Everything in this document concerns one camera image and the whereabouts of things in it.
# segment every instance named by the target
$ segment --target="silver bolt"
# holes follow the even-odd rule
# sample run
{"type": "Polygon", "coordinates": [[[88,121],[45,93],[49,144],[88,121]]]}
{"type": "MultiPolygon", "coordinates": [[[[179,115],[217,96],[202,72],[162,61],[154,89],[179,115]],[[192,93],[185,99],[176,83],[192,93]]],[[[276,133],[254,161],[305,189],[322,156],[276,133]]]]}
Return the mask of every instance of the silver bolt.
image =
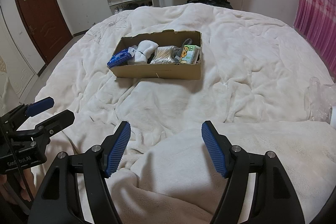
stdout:
{"type": "Polygon", "coordinates": [[[62,158],[64,158],[65,156],[66,156],[66,153],[65,153],[65,152],[60,152],[60,153],[57,154],[57,158],[59,158],[59,159],[62,159],[62,158]]]}
{"type": "Polygon", "coordinates": [[[91,150],[92,150],[93,152],[98,152],[100,149],[101,149],[100,145],[94,145],[94,146],[92,146],[92,148],[91,148],[91,150]]]}
{"type": "Polygon", "coordinates": [[[233,146],[232,146],[232,150],[233,150],[234,152],[240,152],[241,149],[242,149],[242,148],[241,148],[239,145],[233,145],[233,146]]]}
{"type": "Polygon", "coordinates": [[[269,156],[270,158],[274,158],[276,155],[273,151],[268,151],[267,156],[269,156]]]}

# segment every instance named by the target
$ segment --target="white cabinet door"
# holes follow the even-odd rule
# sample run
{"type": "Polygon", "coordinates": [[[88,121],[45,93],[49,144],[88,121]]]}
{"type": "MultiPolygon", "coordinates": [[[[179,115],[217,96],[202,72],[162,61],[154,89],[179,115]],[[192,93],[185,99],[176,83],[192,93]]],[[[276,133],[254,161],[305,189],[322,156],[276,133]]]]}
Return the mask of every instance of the white cabinet door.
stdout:
{"type": "Polygon", "coordinates": [[[17,106],[25,87],[34,76],[17,50],[0,12],[0,116],[17,106]]]}

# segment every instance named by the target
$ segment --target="blue gripper pad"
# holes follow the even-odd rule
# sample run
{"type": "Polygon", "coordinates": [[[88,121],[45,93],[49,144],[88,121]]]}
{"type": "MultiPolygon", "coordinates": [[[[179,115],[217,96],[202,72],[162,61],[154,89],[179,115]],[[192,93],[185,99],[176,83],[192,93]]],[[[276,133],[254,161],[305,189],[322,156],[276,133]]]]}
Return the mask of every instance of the blue gripper pad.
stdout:
{"type": "Polygon", "coordinates": [[[113,146],[111,152],[109,153],[108,164],[105,170],[105,173],[108,177],[110,177],[112,173],[116,172],[130,137],[131,125],[127,122],[122,129],[122,132],[120,133],[117,141],[115,142],[115,145],[113,146]]]}
{"type": "Polygon", "coordinates": [[[208,152],[210,154],[212,163],[215,166],[216,171],[220,173],[222,177],[227,178],[228,170],[226,169],[225,165],[225,155],[223,154],[217,141],[212,135],[210,128],[205,122],[202,124],[202,138],[208,149],[208,152]]]}
{"type": "Polygon", "coordinates": [[[25,112],[27,117],[34,117],[54,106],[54,99],[47,97],[27,107],[25,112]]]}

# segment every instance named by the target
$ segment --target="human hand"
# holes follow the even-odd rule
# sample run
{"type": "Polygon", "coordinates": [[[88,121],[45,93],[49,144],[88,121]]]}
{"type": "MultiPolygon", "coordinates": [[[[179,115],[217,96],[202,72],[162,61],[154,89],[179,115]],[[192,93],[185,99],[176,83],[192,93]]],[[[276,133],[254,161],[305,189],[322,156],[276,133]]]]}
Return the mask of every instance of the human hand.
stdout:
{"type": "MultiPolygon", "coordinates": [[[[35,184],[34,184],[34,175],[31,172],[30,169],[25,169],[23,170],[24,176],[26,177],[28,186],[30,188],[30,191],[32,193],[32,195],[35,197],[36,194],[36,188],[35,188],[35,184]]],[[[8,194],[6,187],[4,186],[4,184],[7,181],[7,176],[6,175],[0,175],[0,193],[2,194],[2,196],[4,197],[4,199],[12,204],[16,204],[15,200],[11,197],[11,195],[8,194]]],[[[20,185],[21,185],[21,197],[24,200],[27,201],[31,201],[28,195],[28,191],[26,190],[25,184],[23,182],[23,180],[21,179],[19,181],[20,185]]]]}

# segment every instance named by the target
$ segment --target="brown wooden door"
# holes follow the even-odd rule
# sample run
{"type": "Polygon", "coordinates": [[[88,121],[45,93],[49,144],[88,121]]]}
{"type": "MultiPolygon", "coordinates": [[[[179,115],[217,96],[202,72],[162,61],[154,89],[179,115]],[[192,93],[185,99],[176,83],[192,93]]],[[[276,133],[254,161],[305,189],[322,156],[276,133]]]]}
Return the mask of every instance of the brown wooden door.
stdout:
{"type": "Polygon", "coordinates": [[[17,0],[30,37],[49,63],[72,39],[56,0],[17,0]]]}

